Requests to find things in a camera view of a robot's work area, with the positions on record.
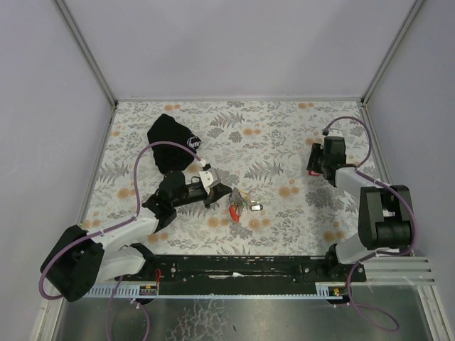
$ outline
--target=floral tablecloth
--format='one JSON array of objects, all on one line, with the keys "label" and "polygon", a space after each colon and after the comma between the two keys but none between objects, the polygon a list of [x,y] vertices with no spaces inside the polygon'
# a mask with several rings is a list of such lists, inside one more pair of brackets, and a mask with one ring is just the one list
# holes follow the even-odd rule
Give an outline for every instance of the floral tablecloth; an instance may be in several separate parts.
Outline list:
[{"label": "floral tablecloth", "polygon": [[[91,198],[86,229],[108,227],[134,214],[133,166],[148,144],[146,133],[162,113],[200,137],[198,155],[218,169],[224,184],[250,193],[264,206],[231,220],[228,198],[210,210],[197,202],[178,208],[164,230],[144,239],[157,254],[324,254],[357,230],[357,204],[322,177],[305,171],[311,144],[335,117],[360,117],[355,102],[121,102]],[[337,123],[346,138],[348,160],[359,162],[368,145],[363,128]],[[187,183],[200,168],[189,165]],[[378,176],[369,160],[363,170]],[[142,200],[163,176],[152,153],[139,163]]]}]

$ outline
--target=black bag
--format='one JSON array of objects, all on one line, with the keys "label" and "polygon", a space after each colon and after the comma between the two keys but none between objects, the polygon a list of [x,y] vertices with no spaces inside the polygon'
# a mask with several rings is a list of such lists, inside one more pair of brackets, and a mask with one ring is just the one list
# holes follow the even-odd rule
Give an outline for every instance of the black bag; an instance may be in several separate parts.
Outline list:
[{"label": "black bag", "polygon": [[[176,122],[173,117],[162,114],[151,126],[147,132],[149,143],[157,141],[170,141],[181,144],[196,153],[202,141],[194,135],[190,129]],[[164,174],[169,171],[183,171],[194,157],[175,146],[155,146],[154,151],[155,164],[159,171]]]}]

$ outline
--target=red object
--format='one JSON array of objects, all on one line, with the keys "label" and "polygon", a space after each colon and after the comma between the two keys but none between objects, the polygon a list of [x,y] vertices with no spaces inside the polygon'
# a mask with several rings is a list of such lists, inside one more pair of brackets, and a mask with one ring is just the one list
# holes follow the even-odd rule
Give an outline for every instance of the red object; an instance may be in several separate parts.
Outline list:
[{"label": "red object", "polygon": [[235,222],[240,221],[240,216],[237,213],[237,207],[234,207],[234,205],[229,206],[229,214],[232,220],[234,220]]}]

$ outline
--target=white logo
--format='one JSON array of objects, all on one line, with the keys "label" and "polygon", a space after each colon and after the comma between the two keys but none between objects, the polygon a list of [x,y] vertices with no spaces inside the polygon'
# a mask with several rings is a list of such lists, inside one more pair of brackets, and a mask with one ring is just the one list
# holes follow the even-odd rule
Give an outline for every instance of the white logo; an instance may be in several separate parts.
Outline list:
[{"label": "white logo", "polygon": [[201,143],[202,141],[197,136],[190,137],[186,142],[187,146],[193,149],[198,148]]}]

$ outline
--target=small metal object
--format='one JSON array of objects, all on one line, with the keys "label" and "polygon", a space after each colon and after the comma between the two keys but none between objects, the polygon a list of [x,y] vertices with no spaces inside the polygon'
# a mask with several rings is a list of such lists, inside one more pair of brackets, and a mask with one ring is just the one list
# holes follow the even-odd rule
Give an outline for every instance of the small metal object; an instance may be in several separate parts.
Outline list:
[{"label": "small metal object", "polygon": [[263,206],[261,204],[253,204],[250,206],[251,211],[262,211]]}]

